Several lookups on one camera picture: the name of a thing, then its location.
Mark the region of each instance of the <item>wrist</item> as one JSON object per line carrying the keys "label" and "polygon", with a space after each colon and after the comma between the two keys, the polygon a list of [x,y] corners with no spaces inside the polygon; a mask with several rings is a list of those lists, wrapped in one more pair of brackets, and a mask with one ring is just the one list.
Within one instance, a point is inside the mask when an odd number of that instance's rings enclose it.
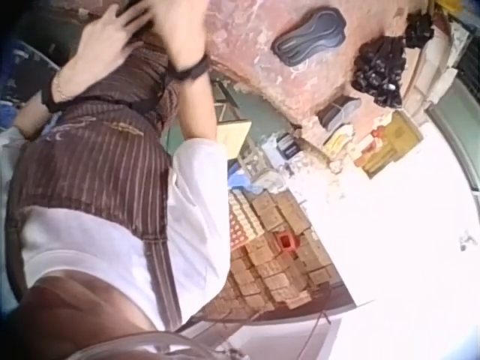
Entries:
{"label": "wrist", "polygon": [[86,87],[83,85],[82,77],[79,74],[77,60],[72,58],[55,75],[52,81],[52,97],[56,103],[69,101],[82,94]]}
{"label": "wrist", "polygon": [[206,34],[201,34],[184,44],[176,44],[168,49],[169,60],[177,71],[184,71],[198,64],[206,52]]}

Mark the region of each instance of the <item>vertical stripe pattern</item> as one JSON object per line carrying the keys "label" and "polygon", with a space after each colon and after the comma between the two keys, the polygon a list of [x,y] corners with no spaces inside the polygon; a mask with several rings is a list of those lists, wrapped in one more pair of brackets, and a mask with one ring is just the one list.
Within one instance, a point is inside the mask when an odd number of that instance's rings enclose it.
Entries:
{"label": "vertical stripe pattern", "polygon": [[[16,165],[7,206],[8,273],[17,298],[25,289],[20,254],[22,209],[73,209],[112,221],[144,241],[145,257],[167,330],[182,324],[167,247],[170,157],[161,131],[176,114],[177,92],[164,87],[167,57],[138,49],[85,95],[128,102],[163,97],[142,116],[125,105],[87,100],[67,109]],[[104,239],[114,242],[114,238]]]}

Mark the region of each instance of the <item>black wristwatch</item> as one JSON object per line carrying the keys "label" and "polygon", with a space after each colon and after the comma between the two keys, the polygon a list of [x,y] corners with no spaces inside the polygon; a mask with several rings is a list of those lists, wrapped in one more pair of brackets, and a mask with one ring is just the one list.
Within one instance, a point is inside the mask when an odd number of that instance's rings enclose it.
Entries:
{"label": "black wristwatch", "polygon": [[206,73],[210,68],[209,54],[205,53],[202,59],[187,70],[177,71],[173,64],[168,61],[166,72],[168,76],[177,81],[196,80]]}

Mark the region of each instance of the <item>brown box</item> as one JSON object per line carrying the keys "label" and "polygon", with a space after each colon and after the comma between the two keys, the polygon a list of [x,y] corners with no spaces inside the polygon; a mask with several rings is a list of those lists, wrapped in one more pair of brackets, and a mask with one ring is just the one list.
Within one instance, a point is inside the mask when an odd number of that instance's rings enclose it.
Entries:
{"label": "brown box", "polygon": [[252,206],[257,214],[262,214],[275,206],[275,202],[268,191],[263,191],[252,201]]}
{"label": "brown box", "polygon": [[263,279],[270,290],[277,290],[282,287],[294,286],[303,290],[307,285],[306,277],[300,274],[295,266],[289,267],[285,272]]}
{"label": "brown box", "polygon": [[280,274],[273,275],[264,279],[265,285],[270,290],[281,289],[282,287],[288,287],[293,284],[293,277],[288,272],[282,272]]}
{"label": "brown box", "polygon": [[281,253],[282,249],[276,240],[267,241],[267,244],[253,253],[249,253],[251,262],[255,265],[261,265],[273,260]]}
{"label": "brown box", "polygon": [[284,272],[292,264],[292,255],[283,252],[273,260],[258,265],[256,270],[262,278],[268,278],[269,276],[278,274],[279,272]]}
{"label": "brown box", "polygon": [[231,260],[237,260],[241,257],[246,257],[247,256],[247,251],[244,247],[239,247],[238,249],[235,249],[232,251],[230,254],[230,259]]}
{"label": "brown box", "polygon": [[340,274],[338,274],[337,268],[335,268],[333,264],[328,265],[326,267],[326,270],[328,272],[328,275],[330,275],[330,284],[336,284],[343,281]]}
{"label": "brown box", "polygon": [[312,271],[310,274],[308,274],[308,276],[315,285],[320,285],[330,281],[330,275],[327,272],[326,268],[320,268],[318,270]]}
{"label": "brown box", "polygon": [[240,286],[240,292],[244,296],[255,295],[261,293],[265,289],[265,284],[261,279],[256,279],[251,283],[244,283]]}
{"label": "brown box", "polygon": [[324,265],[320,262],[318,257],[309,257],[307,259],[302,260],[304,263],[305,271],[312,272],[313,270],[317,270],[322,268]]}
{"label": "brown box", "polygon": [[239,296],[241,296],[240,289],[236,287],[224,287],[220,294],[218,294],[222,299],[225,300],[233,300],[237,299]]}
{"label": "brown box", "polygon": [[250,268],[248,270],[240,271],[240,272],[233,272],[233,277],[238,285],[241,287],[242,285],[251,283],[255,281],[259,275],[254,268]]}
{"label": "brown box", "polygon": [[302,234],[311,226],[307,215],[299,204],[288,202],[279,205],[278,208],[296,235]]}
{"label": "brown box", "polygon": [[258,249],[266,246],[268,244],[268,239],[269,239],[268,233],[263,234],[261,236],[256,237],[254,240],[248,242],[245,245],[245,248],[247,249],[248,253],[253,253],[254,251],[257,251]]}
{"label": "brown box", "polygon": [[293,299],[300,295],[299,289],[294,285],[272,290],[270,293],[276,302],[285,302],[287,299]]}
{"label": "brown box", "polygon": [[262,294],[245,296],[247,304],[254,309],[263,309],[267,305],[267,301]]}
{"label": "brown box", "polygon": [[288,190],[276,193],[275,195],[272,195],[272,197],[279,206],[285,206],[288,203],[297,203],[297,199],[293,196],[292,192]]}
{"label": "brown box", "polygon": [[230,263],[230,270],[232,272],[243,272],[244,270],[248,270],[253,266],[254,264],[252,264],[248,256],[246,256],[246,257],[241,257],[240,259],[237,259],[237,260],[233,260]]}
{"label": "brown box", "polygon": [[300,292],[300,294],[295,298],[288,298],[287,300],[285,300],[286,306],[288,306],[289,309],[298,308],[311,301],[312,301],[311,294],[307,290]]}
{"label": "brown box", "polygon": [[290,226],[286,221],[284,221],[283,223],[281,223],[280,225],[278,225],[277,227],[275,227],[270,231],[272,231],[273,233],[281,233],[282,231],[287,231],[287,230],[290,230]]}
{"label": "brown box", "polygon": [[300,271],[301,274],[306,274],[307,267],[305,266],[305,263],[302,261],[302,259],[298,258],[295,260],[295,267]]}
{"label": "brown box", "polygon": [[332,263],[332,259],[330,259],[320,240],[308,241],[305,236],[300,236],[300,246],[296,253],[304,263],[308,263],[313,258],[318,259],[322,266]]}
{"label": "brown box", "polygon": [[303,232],[304,237],[307,239],[308,242],[317,242],[319,241],[319,237],[316,232],[314,232],[311,228],[306,229]]}
{"label": "brown box", "polygon": [[270,208],[267,212],[259,214],[259,216],[267,230],[273,230],[285,221],[277,208]]}

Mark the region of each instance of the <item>white sleeve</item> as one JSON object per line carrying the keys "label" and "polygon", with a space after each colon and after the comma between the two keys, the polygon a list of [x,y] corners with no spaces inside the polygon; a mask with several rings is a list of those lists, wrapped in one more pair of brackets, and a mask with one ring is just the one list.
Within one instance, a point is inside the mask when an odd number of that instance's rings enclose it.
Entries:
{"label": "white sleeve", "polygon": [[10,127],[0,133],[0,296],[2,310],[8,312],[17,306],[14,294],[8,283],[5,259],[5,213],[7,209],[8,188],[14,174],[15,164],[22,153],[22,147],[26,140],[16,127]]}
{"label": "white sleeve", "polygon": [[[227,152],[223,145],[189,139],[178,148],[169,174],[167,217],[173,276],[182,315],[189,316],[197,306],[185,302],[194,301],[200,307],[209,302],[224,286],[230,270]],[[192,310],[184,313],[185,307]]]}

